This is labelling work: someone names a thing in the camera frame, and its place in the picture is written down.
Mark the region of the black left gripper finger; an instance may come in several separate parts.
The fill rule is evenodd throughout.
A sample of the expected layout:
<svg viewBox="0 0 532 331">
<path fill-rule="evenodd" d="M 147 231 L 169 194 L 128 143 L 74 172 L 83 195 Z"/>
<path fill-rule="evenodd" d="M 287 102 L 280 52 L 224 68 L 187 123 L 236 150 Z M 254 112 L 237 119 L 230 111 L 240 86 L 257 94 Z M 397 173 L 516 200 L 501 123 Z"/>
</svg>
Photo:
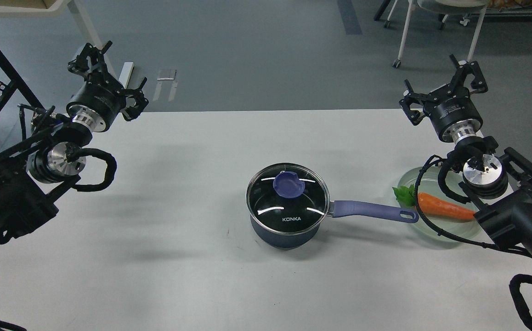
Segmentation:
<svg viewBox="0 0 532 331">
<path fill-rule="evenodd" d="M 144 96 L 143 88 L 147 82 L 147 77 L 143 77 L 139 86 L 134 89 L 122 89 L 120 95 L 127 100 L 132 100 L 132 105 L 126 105 L 121 109 L 121 114 L 125 121 L 137 119 L 149 104 L 149 100 Z"/>
<path fill-rule="evenodd" d="M 112 75 L 108 70 L 104 55 L 112 44 L 109 40 L 102 49 L 91 43 L 85 44 L 81 50 L 77 50 L 74 59 L 67 63 L 68 71 L 81 76 L 86 84 L 109 85 Z"/>
</svg>

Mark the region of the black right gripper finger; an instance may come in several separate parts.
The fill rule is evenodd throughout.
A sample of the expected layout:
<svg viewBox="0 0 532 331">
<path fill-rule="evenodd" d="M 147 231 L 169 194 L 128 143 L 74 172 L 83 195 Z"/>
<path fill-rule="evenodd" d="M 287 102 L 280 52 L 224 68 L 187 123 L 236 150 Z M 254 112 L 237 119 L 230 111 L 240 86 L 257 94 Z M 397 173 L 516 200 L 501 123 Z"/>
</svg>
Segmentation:
<svg viewBox="0 0 532 331">
<path fill-rule="evenodd" d="M 478 61 L 458 61 L 455 55 L 450 54 L 449 59 L 456 71 L 449 82 L 450 97 L 467 97 L 473 94 L 488 92 L 488 85 Z"/>
<path fill-rule="evenodd" d="M 408 79 L 404 80 L 405 91 L 399 101 L 399 105 L 412 125 L 418 126 L 423 119 L 429 119 L 433 126 L 437 119 L 436 107 L 440 100 L 441 87 L 434 88 L 430 92 L 415 92 Z"/>
</svg>

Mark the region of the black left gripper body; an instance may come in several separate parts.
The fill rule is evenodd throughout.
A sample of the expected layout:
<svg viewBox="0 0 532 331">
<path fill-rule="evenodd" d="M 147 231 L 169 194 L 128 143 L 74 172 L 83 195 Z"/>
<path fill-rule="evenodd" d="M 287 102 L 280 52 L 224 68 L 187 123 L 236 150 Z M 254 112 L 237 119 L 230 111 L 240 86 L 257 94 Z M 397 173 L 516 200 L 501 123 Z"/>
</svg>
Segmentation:
<svg viewBox="0 0 532 331">
<path fill-rule="evenodd" d="M 86 82 L 73 95 L 66 109 L 72 122 L 84 125 L 91 132 L 106 132 L 126 105 L 124 96 L 112 93 L 99 84 Z"/>
</svg>

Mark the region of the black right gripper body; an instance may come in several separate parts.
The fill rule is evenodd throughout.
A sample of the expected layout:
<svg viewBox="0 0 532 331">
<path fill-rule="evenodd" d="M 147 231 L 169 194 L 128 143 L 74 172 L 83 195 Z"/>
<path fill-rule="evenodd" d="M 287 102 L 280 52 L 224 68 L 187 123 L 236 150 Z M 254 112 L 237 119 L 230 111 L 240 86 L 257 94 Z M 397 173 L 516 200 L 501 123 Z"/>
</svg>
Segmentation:
<svg viewBox="0 0 532 331">
<path fill-rule="evenodd" d="M 426 103 L 424 113 L 432 122 L 440 141 L 453 143 L 458 138 L 452 134 L 459 126 L 470 126 L 477 132 L 484 123 L 480 113 L 469 96 L 456 96 L 440 103 Z"/>
</svg>

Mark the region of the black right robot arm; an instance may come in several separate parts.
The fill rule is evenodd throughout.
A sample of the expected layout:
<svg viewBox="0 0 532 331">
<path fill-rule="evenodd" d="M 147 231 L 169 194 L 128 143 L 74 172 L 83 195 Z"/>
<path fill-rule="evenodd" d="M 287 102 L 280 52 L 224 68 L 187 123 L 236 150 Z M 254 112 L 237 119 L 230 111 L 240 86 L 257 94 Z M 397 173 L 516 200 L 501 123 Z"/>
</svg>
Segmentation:
<svg viewBox="0 0 532 331">
<path fill-rule="evenodd" d="M 440 141 L 453 143 L 454 149 L 444 159 L 431 156 L 419 170 L 415 183 L 397 199 L 411 202 L 437 235 L 532 258 L 532 162 L 513 148 L 506 148 L 497 156 L 495 138 L 478 135 L 483 119 L 470 97 L 487 92 L 487 83 L 478 62 L 459 62 L 454 55 L 449 58 L 455 67 L 451 81 L 428 93 L 418 93 L 405 80 L 400 107 L 415 126 L 429 119 Z M 430 209 L 421 203 L 419 185 L 433 166 L 440 168 L 437 184 L 449 199 L 477 207 L 473 218 L 491 243 L 454 235 L 427 217 Z M 532 315 L 521 293 L 522 284 L 532 285 L 532 276 L 514 276 L 509 283 L 510 295 L 521 321 L 532 331 Z"/>
</svg>

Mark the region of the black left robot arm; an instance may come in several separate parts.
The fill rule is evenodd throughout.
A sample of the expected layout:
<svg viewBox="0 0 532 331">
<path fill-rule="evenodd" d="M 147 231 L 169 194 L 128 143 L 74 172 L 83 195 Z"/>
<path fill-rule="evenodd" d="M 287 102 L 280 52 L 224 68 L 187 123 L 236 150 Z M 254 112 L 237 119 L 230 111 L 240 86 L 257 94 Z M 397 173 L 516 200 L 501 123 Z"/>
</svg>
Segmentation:
<svg viewBox="0 0 532 331">
<path fill-rule="evenodd" d="M 66 106 L 18 105 L 22 140 L 0 152 L 0 245 L 27 235 L 58 214 L 55 202 L 67 191 L 94 192 L 109 187 L 117 161 L 108 152 L 88 148 L 95 132 L 106 132 L 121 114 L 139 117 L 148 99 L 143 86 L 126 88 L 108 70 L 109 40 L 102 48 L 87 43 L 67 65 L 84 83 Z M 0 320 L 0 331 L 22 327 Z"/>
</svg>

